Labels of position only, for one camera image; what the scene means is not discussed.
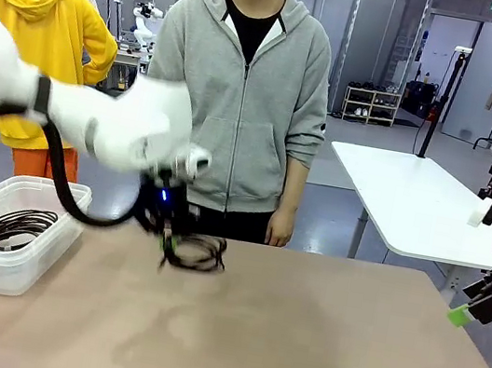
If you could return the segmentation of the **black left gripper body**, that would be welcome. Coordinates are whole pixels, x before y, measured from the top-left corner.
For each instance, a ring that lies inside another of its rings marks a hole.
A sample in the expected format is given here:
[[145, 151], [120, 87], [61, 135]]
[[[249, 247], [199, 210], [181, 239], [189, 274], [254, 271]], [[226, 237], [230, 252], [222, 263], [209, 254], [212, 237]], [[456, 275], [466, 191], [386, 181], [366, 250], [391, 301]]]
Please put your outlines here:
[[173, 178], [167, 171], [143, 173], [136, 200], [135, 218], [146, 232], [174, 236], [194, 232], [197, 217], [187, 200], [187, 182]]

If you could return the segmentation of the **person's left hand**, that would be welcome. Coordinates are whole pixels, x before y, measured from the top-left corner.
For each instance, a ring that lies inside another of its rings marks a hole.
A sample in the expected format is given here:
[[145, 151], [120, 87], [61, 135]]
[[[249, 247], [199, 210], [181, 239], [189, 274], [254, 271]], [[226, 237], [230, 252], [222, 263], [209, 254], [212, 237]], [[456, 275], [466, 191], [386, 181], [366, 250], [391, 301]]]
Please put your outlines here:
[[281, 248], [285, 247], [293, 235], [294, 219], [294, 211], [289, 209], [274, 211], [267, 225], [265, 244]]

